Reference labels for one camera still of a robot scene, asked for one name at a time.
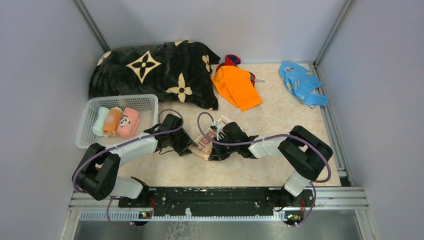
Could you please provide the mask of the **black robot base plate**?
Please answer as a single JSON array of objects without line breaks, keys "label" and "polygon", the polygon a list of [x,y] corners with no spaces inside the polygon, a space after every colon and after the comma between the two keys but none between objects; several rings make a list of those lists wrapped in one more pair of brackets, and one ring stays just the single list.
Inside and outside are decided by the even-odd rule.
[{"label": "black robot base plate", "polygon": [[182,215],[189,208],[196,216],[270,215],[284,208],[312,204],[313,192],[303,190],[294,197],[282,187],[151,187],[139,197],[122,197],[120,208],[148,208],[153,214]]}]

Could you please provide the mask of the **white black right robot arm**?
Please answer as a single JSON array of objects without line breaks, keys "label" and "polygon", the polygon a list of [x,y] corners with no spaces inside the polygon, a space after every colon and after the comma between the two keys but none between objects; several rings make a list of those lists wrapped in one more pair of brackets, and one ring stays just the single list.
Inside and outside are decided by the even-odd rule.
[{"label": "white black right robot arm", "polygon": [[271,137],[247,135],[234,121],[227,124],[214,122],[211,129],[216,132],[209,155],[211,161],[225,160],[233,153],[245,159],[285,157],[294,168],[281,193],[287,206],[295,206],[301,200],[301,192],[317,180],[333,156],[329,145],[300,125],[288,134]]}]

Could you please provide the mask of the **striped rabbit print towel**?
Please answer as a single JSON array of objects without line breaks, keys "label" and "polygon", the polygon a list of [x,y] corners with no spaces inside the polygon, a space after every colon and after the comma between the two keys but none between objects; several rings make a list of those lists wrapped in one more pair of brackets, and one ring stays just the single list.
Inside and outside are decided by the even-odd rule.
[{"label": "striped rabbit print towel", "polygon": [[[203,133],[209,138],[214,139],[217,136],[217,129],[221,129],[233,121],[233,119],[222,115],[218,120],[214,120],[208,128],[205,128]],[[194,140],[194,143],[195,145],[191,145],[188,148],[193,154],[205,161],[218,160],[217,157],[212,156],[213,143],[202,134]]]}]

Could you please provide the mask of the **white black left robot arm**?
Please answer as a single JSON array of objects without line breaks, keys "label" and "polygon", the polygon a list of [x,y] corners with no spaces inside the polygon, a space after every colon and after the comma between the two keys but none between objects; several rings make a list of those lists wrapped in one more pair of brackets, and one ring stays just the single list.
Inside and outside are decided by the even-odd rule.
[{"label": "white black left robot arm", "polygon": [[169,113],[161,123],[119,144],[93,143],[86,150],[71,181],[74,190],[100,201],[107,197],[128,198],[138,207],[149,203],[147,185],[136,177],[120,177],[119,169],[144,155],[172,148],[179,156],[191,154],[194,141],[183,128],[179,112]]}]

